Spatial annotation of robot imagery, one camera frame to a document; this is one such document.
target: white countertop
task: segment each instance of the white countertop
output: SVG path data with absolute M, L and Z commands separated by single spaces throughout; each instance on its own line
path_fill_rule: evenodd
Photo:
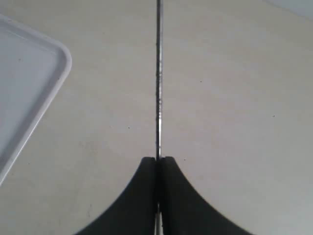
M 313 22 L 261 0 L 164 2 L 163 153 L 258 235 L 313 217 Z M 155 154 L 156 3 L 3 0 L 72 71 L 0 188 L 1 234 L 73 234 Z

